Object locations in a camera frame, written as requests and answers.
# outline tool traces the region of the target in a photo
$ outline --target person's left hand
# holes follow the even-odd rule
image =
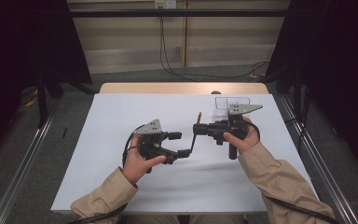
[[[131,139],[131,149],[127,153],[127,159],[122,170],[123,175],[135,186],[147,170],[165,161],[165,156],[157,156],[150,160],[145,160],[138,152],[139,140],[141,135],[134,135]]]

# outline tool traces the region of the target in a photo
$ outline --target gray floor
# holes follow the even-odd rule
[[[251,69],[251,65],[245,65],[175,69],[175,71],[177,73],[191,72],[215,76],[236,76],[245,74]],[[265,70],[266,66],[263,66],[257,74],[262,74]],[[251,80],[248,76],[238,78],[193,76],[191,78],[196,81],[224,82]],[[93,75],[92,79],[94,83],[89,86],[95,90],[98,90],[104,82],[188,81],[178,76],[170,75],[163,70],[100,74]],[[65,95],[60,100],[48,97],[48,105],[50,107],[56,105],[57,113],[52,118],[51,126],[6,218],[6,223],[65,223],[72,220],[71,217],[52,213],[49,209],[75,149],[76,141],[93,97],[65,84],[62,86],[65,90]],[[292,97],[292,93],[289,92],[284,96],[277,94],[275,83],[269,83],[268,90],[274,95],[283,119],[290,119],[282,104],[282,98]],[[23,101],[28,100],[29,97],[30,95],[25,96]],[[16,170],[21,164],[28,146],[31,145],[37,124],[37,104],[30,107],[21,106],[0,144],[0,199],[14,174],[16,174]],[[330,172],[348,199],[355,216],[358,218],[358,161],[352,156],[346,142],[339,136],[334,135],[331,129],[332,126],[328,118],[320,111],[317,104],[311,101],[307,130]],[[288,127],[288,130],[293,137],[294,143],[297,144],[298,133],[294,126]],[[337,219],[344,223],[336,208],[334,199],[330,196],[304,147],[301,147],[301,155],[319,197],[323,202],[330,204],[334,208]],[[269,223],[265,213],[251,214],[248,218],[250,223]]]

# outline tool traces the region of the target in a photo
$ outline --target wire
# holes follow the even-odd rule
[[[169,74],[172,74],[176,77],[179,77],[179,78],[183,78],[183,79],[186,79],[186,80],[189,80],[189,81],[193,81],[193,82],[198,82],[197,80],[194,80],[194,79],[191,79],[191,78],[188,78],[188,77],[181,77],[180,75],[176,74],[172,68],[171,68],[171,65],[170,65],[170,62],[168,60],[168,55],[167,55],[167,50],[166,50],[166,47],[165,47],[165,34],[164,34],[164,20],[162,19],[162,17],[159,18],[159,32],[160,32],[160,42],[159,42],[159,60],[161,61],[161,65],[162,65],[162,68]],[[166,60],[166,63],[169,67],[170,70],[168,70],[165,66],[164,66],[164,62],[162,61],[162,49],[164,49],[164,54],[165,54],[165,60]]]
[[[127,204],[123,204],[121,205],[118,209],[107,213],[107,214],[102,214],[96,217],[86,217],[86,218],[81,218],[72,222],[69,222],[67,224],[85,224],[85,223],[91,223],[91,222],[96,222],[96,221],[101,221],[101,220],[105,220],[111,217],[115,217],[118,214],[120,214],[122,211],[124,211],[124,209],[127,207]]]
[[[194,80],[192,78],[188,78],[188,77],[184,77],[184,76],[192,76],[192,77],[215,77],[215,78],[238,78],[238,77],[246,77],[246,76],[250,76],[252,75],[257,69],[259,69],[260,67],[262,67],[265,63],[269,63],[269,62],[258,62],[258,63],[254,63],[253,64],[253,69],[252,71],[245,73],[245,74],[241,74],[241,75],[236,75],[236,76],[232,76],[232,77],[226,77],[226,76],[216,76],[216,75],[208,75],[208,74],[196,74],[196,73],[176,73],[173,71],[173,69],[171,68],[170,62],[168,60],[168,55],[167,55],[167,50],[166,50],[166,46],[165,46],[165,34],[164,34],[164,20],[162,19],[162,17],[159,18],[159,24],[160,24],[160,48],[159,48],[159,59],[162,65],[162,68],[169,74],[174,75],[176,77],[180,77],[189,81],[193,81],[193,82],[198,82],[197,80]],[[166,64],[168,66],[168,68],[165,67],[164,62],[162,60],[162,51],[164,52],[164,56],[165,56],[165,61]]]
[[[252,122],[243,121],[245,124],[250,125],[255,128],[255,131],[257,132],[258,139],[261,140],[260,130],[258,130],[257,126],[255,126]]]
[[[322,213],[318,213],[318,212],[315,212],[315,211],[312,211],[312,210],[309,210],[307,208],[303,208],[303,207],[299,207],[297,205],[294,205],[292,203],[287,203],[287,202],[284,202],[284,201],[281,201],[279,199],[275,199],[275,198],[270,198],[266,195],[264,195],[266,198],[272,200],[274,203],[276,204],[279,204],[280,206],[283,206],[283,207],[286,207],[290,210],[293,210],[293,211],[296,211],[296,212],[299,212],[299,213],[302,213],[302,214],[306,214],[306,215],[309,215],[311,217],[316,217],[316,218],[319,218],[320,220],[323,220],[325,222],[328,222],[328,223],[332,223],[332,224],[339,224],[338,221],[336,221],[335,219],[325,215],[325,214],[322,214]]]
[[[139,126],[138,128],[136,128],[135,130],[138,130],[140,128],[142,128],[143,126],[145,126],[144,124]],[[123,168],[124,168],[124,165],[126,164],[126,159],[127,159],[127,153],[130,149],[132,148],[135,148],[135,147],[129,147],[129,144],[130,144],[130,141],[131,139],[133,138],[133,132],[130,134],[129,138],[127,139],[127,142],[126,142],[126,146],[124,146],[124,151],[123,151],[123,159],[122,159],[122,163],[123,163]]]

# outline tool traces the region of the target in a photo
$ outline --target white paper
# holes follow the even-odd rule
[[[309,182],[296,147],[287,132],[272,95],[249,97],[263,105],[247,115],[261,132],[261,141],[277,160],[289,161]],[[122,153],[133,130],[159,119],[162,131],[181,132],[178,140],[165,140],[170,150],[189,149],[192,126],[211,123],[216,95],[202,94],[97,94],[77,142],[52,211],[70,212],[70,204],[100,186],[122,164]],[[228,158],[228,143],[218,146],[212,137],[198,136],[193,153],[173,165],[158,165],[139,182],[140,190],[125,212],[243,213],[266,211],[260,191],[250,182],[238,160]]]

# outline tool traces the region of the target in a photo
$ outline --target hand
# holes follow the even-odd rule
[[[146,174],[146,171],[165,161],[165,156],[158,156],[148,161],[143,158],[138,152],[139,140],[141,135],[135,135],[131,139],[132,147],[127,153],[126,163],[123,168],[123,175],[135,186],[141,177]]]
[[[251,120],[246,117],[243,117],[243,120],[245,120],[247,122],[251,122]],[[251,149],[257,143],[260,142],[260,139],[258,138],[257,131],[251,125],[248,125],[248,135],[243,140],[240,140],[239,138],[232,135],[231,133],[223,133],[223,136],[230,144],[232,144],[233,146],[235,146],[238,149],[240,154]]]

